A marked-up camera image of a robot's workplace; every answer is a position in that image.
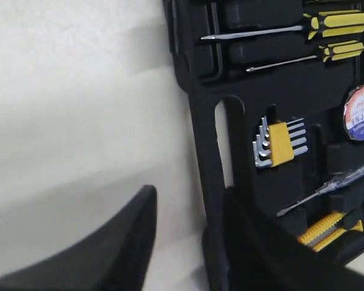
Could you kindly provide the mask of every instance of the yellow screwdriver handle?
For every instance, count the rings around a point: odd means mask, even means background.
[[[320,12],[316,16],[304,16],[310,26],[308,39],[312,39],[316,34],[327,38],[364,31],[364,12],[360,10]]]
[[[360,56],[364,51],[364,45],[360,41],[346,41],[337,44],[329,44],[319,47],[322,52],[322,60],[338,61],[339,59]]]

